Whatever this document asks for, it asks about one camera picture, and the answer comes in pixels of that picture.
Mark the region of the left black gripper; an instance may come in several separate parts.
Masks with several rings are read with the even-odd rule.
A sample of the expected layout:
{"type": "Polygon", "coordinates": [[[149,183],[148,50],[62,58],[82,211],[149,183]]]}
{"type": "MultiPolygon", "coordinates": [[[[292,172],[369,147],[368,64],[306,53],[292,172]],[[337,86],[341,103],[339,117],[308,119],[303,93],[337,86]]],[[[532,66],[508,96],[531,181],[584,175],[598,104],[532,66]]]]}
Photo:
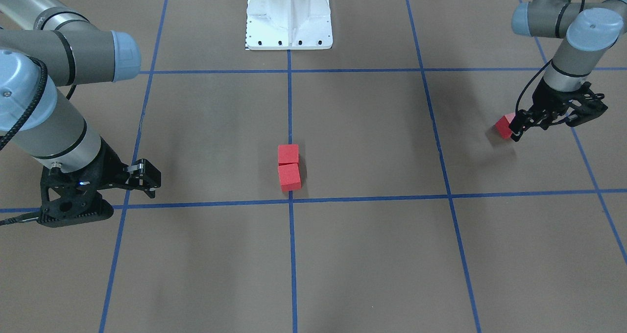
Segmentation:
{"type": "Polygon", "coordinates": [[[569,109],[566,105],[568,93],[570,92],[553,89],[542,78],[531,97],[533,100],[531,111],[518,110],[509,123],[509,129],[512,132],[511,139],[517,143],[530,129],[542,128],[546,130],[546,127],[541,123],[557,123],[558,117],[566,116],[569,109]]]}

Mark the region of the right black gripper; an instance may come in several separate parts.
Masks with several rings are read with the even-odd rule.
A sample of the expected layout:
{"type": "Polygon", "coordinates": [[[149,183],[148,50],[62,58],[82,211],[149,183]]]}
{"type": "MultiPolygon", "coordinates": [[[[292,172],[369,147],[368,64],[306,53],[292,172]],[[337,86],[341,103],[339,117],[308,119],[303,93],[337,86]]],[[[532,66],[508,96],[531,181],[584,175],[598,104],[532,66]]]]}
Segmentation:
{"type": "Polygon", "coordinates": [[[64,201],[111,189],[139,190],[154,199],[156,187],[162,184],[161,171],[148,159],[128,166],[103,138],[96,143],[85,137],[68,153],[46,157],[41,162],[42,201],[51,201],[50,190],[64,201]]]}

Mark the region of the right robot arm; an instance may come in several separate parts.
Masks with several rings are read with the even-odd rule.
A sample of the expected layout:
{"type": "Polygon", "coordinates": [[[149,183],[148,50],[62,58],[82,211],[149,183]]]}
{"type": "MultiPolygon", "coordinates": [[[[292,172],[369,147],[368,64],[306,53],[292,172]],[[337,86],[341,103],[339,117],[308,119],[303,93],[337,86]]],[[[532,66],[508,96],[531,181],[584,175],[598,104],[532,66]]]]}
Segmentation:
{"type": "Polygon", "coordinates": [[[1,0],[1,11],[20,26],[1,30],[2,147],[14,143],[40,163],[45,190],[117,188],[154,197],[160,183],[143,180],[149,163],[124,164],[60,91],[134,79],[142,65],[135,39],[99,29],[59,0],[1,0]]]}

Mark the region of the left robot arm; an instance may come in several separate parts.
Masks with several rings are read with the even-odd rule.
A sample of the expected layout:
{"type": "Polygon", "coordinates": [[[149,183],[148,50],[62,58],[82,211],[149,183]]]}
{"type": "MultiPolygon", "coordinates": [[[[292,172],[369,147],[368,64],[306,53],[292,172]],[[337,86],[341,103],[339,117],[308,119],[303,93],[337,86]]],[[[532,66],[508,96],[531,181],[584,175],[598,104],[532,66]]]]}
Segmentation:
{"type": "Polygon", "coordinates": [[[522,36],[562,40],[553,58],[536,74],[540,80],[531,107],[515,108],[509,124],[513,141],[519,141],[529,128],[577,127],[607,111],[604,95],[591,90],[587,77],[626,33],[626,0],[520,3],[511,17],[511,29],[522,36]]]}

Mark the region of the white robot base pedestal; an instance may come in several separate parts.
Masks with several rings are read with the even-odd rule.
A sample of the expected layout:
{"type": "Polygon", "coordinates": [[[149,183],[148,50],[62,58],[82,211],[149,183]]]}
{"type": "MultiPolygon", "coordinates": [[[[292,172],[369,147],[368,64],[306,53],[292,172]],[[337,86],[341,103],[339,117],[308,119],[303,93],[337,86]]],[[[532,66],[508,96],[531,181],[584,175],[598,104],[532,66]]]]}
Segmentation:
{"type": "Polygon", "coordinates": [[[247,50],[324,50],[332,46],[330,0],[247,0],[247,50]]]}

